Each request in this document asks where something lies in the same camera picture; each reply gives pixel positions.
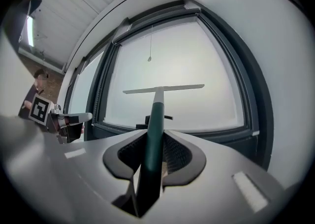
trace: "t-shaped crossbar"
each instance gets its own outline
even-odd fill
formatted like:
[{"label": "t-shaped crossbar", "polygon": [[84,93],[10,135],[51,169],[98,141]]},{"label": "t-shaped crossbar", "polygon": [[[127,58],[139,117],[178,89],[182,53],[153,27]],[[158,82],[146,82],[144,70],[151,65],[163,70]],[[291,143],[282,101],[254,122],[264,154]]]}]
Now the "t-shaped crossbar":
[{"label": "t-shaped crossbar", "polygon": [[139,214],[141,216],[158,199],[160,192],[164,133],[164,91],[200,89],[204,86],[204,84],[172,87],[166,86],[123,91],[125,94],[156,93],[152,105],[144,159],[141,163],[137,188],[137,202]]}]

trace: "brick wall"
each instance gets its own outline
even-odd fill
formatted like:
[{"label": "brick wall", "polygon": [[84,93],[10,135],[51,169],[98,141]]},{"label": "brick wall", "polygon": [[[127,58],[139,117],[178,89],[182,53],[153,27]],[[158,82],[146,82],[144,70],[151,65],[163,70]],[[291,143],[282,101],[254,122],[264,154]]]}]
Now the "brick wall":
[{"label": "brick wall", "polygon": [[53,103],[56,104],[60,87],[63,82],[63,75],[49,68],[45,68],[41,64],[38,64],[37,62],[30,60],[29,58],[23,55],[19,54],[19,58],[21,59],[25,67],[30,71],[32,75],[34,75],[34,73],[40,68],[44,69],[44,71],[49,74],[49,78],[47,79],[47,84],[43,87],[44,92],[41,94],[41,96],[51,100]]}]

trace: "white panel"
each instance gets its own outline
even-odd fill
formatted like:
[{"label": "white panel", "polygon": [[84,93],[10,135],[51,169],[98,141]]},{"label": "white panel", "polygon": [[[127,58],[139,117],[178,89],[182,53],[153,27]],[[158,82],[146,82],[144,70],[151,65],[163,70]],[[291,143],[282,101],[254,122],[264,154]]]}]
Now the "white panel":
[{"label": "white panel", "polygon": [[52,11],[50,7],[47,7],[44,3],[42,3],[35,12],[35,18],[35,21],[37,21],[37,19],[42,20],[42,22],[47,22],[47,20],[49,20],[49,23],[61,29],[61,33],[67,33],[66,31],[68,31],[76,37],[81,33],[82,30],[80,27],[77,27],[75,24],[62,18],[58,13]]},{"label": "white panel", "polygon": [[46,58],[50,58],[63,65],[69,58],[69,48],[61,43],[62,40],[60,39],[48,37],[35,41],[35,46]]},{"label": "white panel", "polygon": [[51,65],[49,63],[47,63],[47,61],[43,61],[42,59],[34,56],[32,53],[29,53],[27,51],[25,51],[22,47],[19,48],[19,54],[22,54],[26,57],[28,57],[29,59],[43,65],[44,67],[50,68],[55,72],[58,72],[60,74],[63,74],[63,71],[60,68],[55,67],[54,65]]},{"label": "white panel", "polygon": [[81,31],[77,30],[75,27],[69,25],[69,23],[65,21],[56,22],[55,25],[52,25],[52,23],[55,21],[53,19],[55,14],[49,11],[44,5],[41,5],[40,10],[40,12],[35,14],[34,25],[36,25],[36,30],[39,31],[34,31],[35,40],[55,38],[70,43],[72,42],[72,38],[69,36],[69,32],[72,32],[75,36],[80,34]]},{"label": "white panel", "polygon": [[71,1],[71,5],[69,7],[74,7],[74,10],[77,12],[82,12],[86,15],[89,19],[93,19],[98,15],[98,13],[91,8],[92,4],[86,0],[67,0]]},{"label": "white panel", "polygon": [[104,0],[82,0],[84,1],[90,8],[92,8],[97,14],[99,14],[106,6],[107,3]]},{"label": "white panel", "polygon": [[94,21],[97,25],[95,27],[93,26],[93,32],[88,33],[88,36],[85,39],[85,45],[81,45],[76,52],[76,61],[80,62],[82,57],[86,56],[102,38],[115,29],[126,17],[131,18],[147,9],[170,1],[175,0],[128,0],[125,1],[124,4],[118,5],[101,20],[98,22],[96,22],[96,20]]},{"label": "white panel", "polygon": [[256,57],[274,113],[268,171],[283,186],[291,186],[303,178],[315,148],[312,25],[288,0],[197,1],[230,24]]},{"label": "white panel", "polygon": [[153,93],[123,90],[205,84],[202,89],[164,92],[165,128],[218,130],[243,125],[233,90],[214,45],[196,23],[166,28],[124,45],[118,55],[108,95],[107,123],[135,127],[150,115]]},{"label": "white panel", "polygon": [[99,54],[85,69],[80,73],[76,87],[73,89],[71,96],[71,104],[69,105],[69,113],[85,113],[87,107],[87,101],[93,81],[94,74],[96,72],[97,65],[102,56]]}]

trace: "large window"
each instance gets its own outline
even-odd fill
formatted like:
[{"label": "large window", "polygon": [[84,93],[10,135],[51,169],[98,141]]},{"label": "large window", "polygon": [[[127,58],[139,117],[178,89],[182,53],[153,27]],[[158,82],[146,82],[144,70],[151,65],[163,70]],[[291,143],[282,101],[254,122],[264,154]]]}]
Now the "large window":
[{"label": "large window", "polygon": [[170,27],[119,48],[107,93],[106,114],[99,115],[103,122],[135,128],[150,115],[154,93],[125,95],[123,90],[205,84],[203,89],[165,92],[165,114],[173,117],[165,120],[165,128],[213,131],[244,125],[241,97],[231,66],[224,66],[197,18],[189,21],[175,26],[169,22]]},{"label": "large window", "polygon": [[125,90],[205,84],[164,92],[165,115],[173,117],[165,128],[230,146],[265,167],[272,112],[254,56],[215,13],[192,0],[182,3],[126,18],[111,34],[91,84],[86,111],[93,119],[84,140],[145,123],[154,94],[125,95]]}]

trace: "ceiling light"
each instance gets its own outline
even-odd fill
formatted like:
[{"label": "ceiling light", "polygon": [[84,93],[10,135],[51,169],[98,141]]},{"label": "ceiling light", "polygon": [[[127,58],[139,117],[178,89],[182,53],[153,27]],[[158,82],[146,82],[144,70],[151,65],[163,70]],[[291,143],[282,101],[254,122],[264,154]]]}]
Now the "ceiling light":
[{"label": "ceiling light", "polygon": [[33,17],[28,16],[27,20],[27,29],[28,29],[28,41],[29,45],[34,47],[34,40],[33,40]]}]

